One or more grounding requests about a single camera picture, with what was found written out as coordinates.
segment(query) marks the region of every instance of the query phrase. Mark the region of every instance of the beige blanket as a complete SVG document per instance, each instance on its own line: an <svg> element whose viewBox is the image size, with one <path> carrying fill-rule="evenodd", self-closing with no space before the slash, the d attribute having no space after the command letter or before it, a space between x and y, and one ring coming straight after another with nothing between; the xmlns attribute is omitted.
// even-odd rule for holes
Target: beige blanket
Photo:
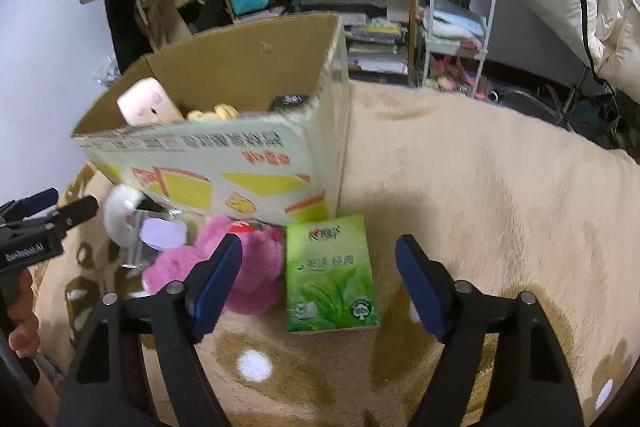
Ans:
<svg viewBox="0 0 640 427"><path fill-rule="evenodd" d="M282 306L261 317L224 314L198 352L233 425L406 424L441 346L417 322L396 271L402 233L482 292L536 293L590 423L600 390L612 380L601 410L640 353L638 166L625 153L462 96L359 83L352 91L339 214L366 218L382 326L295 336L284 331ZM87 166L66 200L103 198L109 188ZM136 277L114 272L116 253L94 219L37 274L43 346L64 367L69 331L77 336L99 295L138 287ZM494 352L495 340L487 342L465 424L481 412ZM161 416L171 421L157 359L146 353Z"/></svg>

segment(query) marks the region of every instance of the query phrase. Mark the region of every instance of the metal screw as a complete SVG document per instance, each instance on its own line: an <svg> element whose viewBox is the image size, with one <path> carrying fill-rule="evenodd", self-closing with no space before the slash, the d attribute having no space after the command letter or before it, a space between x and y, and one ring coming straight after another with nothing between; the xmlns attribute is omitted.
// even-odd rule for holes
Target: metal screw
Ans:
<svg viewBox="0 0 640 427"><path fill-rule="evenodd" d="M470 282L467 281L456 281L453 285L453 288L456 289L458 293L471 293L471 290L474 288L471 286Z"/></svg>
<svg viewBox="0 0 640 427"><path fill-rule="evenodd" d="M102 304L104 304L105 306L111 306L112 304L115 304L117 301L118 301L118 295L115 294L114 292L107 293L107 295L105 295L102 298Z"/></svg>
<svg viewBox="0 0 640 427"><path fill-rule="evenodd" d="M166 286L166 292L169 295L177 295L184 289L184 284L180 281L172 281Z"/></svg>
<svg viewBox="0 0 640 427"><path fill-rule="evenodd" d="M524 302L525 304L535 304L536 303L536 296L533 295L533 293L531 292L522 292L520 294L520 298L522 299L522 302Z"/></svg>

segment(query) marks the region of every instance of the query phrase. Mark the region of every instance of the human hand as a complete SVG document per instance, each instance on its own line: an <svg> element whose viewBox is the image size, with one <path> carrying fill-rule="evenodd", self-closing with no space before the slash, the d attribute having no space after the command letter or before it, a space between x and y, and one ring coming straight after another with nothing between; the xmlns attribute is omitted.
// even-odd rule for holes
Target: human hand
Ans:
<svg viewBox="0 0 640 427"><path fill-rule="evenodd" d="M20 274L19 279L20 295L6 309L6 314L16 324L15 330L9 335L9 347L21 359L32 357L40 347L40 336L38 334L40 323L33 313L32 283L31 273L25 269Z"/></svg>

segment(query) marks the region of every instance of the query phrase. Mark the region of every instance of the green tissue pack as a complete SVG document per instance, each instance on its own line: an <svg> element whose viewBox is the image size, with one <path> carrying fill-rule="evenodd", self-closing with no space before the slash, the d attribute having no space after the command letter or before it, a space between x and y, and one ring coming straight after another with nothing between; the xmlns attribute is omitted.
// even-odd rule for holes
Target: green tissue pack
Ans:
<svg viewBox="0 0 640 427"><path fill-rule="evenodd" d="M287 225L287 330L380 324L363 216Z"/></svg>

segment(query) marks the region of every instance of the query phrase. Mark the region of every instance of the pink plush toy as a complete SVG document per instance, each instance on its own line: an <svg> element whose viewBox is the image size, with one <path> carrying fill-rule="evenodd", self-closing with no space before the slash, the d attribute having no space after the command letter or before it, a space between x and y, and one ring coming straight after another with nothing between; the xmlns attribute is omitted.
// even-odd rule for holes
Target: pink plush toy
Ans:
<svg viewBox="0 0 640 427"><path fill-rule="evenodd" d="M243 315L267 311L284 292L284 242L280 231L255 219L212 218L198 234L193 247L167 250L144 271L145 289L156 293L171 281L184 281L197 263L211 257L227 233L240 238L242 266L226 298L225 310Z"/></svg>

